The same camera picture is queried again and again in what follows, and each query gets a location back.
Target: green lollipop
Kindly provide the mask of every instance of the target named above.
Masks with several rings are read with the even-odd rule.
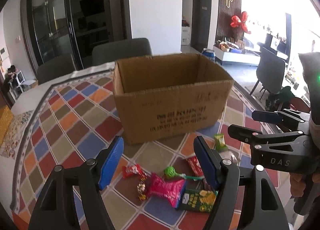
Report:
[[[192,177],[192,176],[187,176],[186,174],[182,173],[182,174],[179,174],[175,171],[174,167],[167,167],[165,170],[164,170],[164,175],[168,178],[171,178],[171,177],[182,177],[184,179],[193,179],[194,181],[196,180],[202,180],[204,177]]]

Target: chair leg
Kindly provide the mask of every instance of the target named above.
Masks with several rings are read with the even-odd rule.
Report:
[[[257,88],[259,82],[260,82],[259,80],[256,82],[256,84],[255,84],[254,87],[252,88],[252,91],[250,92],[250,95],[252,95],[253,91]]]
[[[264,95],[265,92],[266,92],[266,89],[264,89],[264,91],[263,91],[263,93],[262,93],[262,96]],[[260,97],[259,101],[261,101],[262,96]]]

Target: red snack package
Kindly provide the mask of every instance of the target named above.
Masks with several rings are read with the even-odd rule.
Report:
[[[148,189],[148,196],[156,195],[167,198],[172,207],[177,208],[180,198],[186,188],[187,181],[181,179],[174,182],[164,182],[157,174],[151,174],[151,186]]]
[[[129,167],[126,167],[126,166],[123,166],[122,167],[122,177],[123,178],[128,178],[132,175],[142,175],[143,174],[143,171],[142,171],[142,168],[140,167],[139,164],[136,164],[136,165],[132,165],[132,166],[129,166]]]
[[[191,156],[189,158],[186,158],[187,162],[189,163],[193,173],[197,176],[197,177],[203,177],[204,174],[202,172],[202,169],[200,167],[199,161],[197,156]]]

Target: open cardboard box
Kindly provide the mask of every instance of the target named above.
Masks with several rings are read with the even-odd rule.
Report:
[[[116,108],[129,143],[143,143],[214,125],[233,85],[219,65],[198,54],[119,60]]]

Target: can lid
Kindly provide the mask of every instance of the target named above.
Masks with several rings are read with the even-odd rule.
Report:
[[[206,51],[208,53],[215,53],[214,50],[209,49],[209,48],[204,48],[203,51]]]

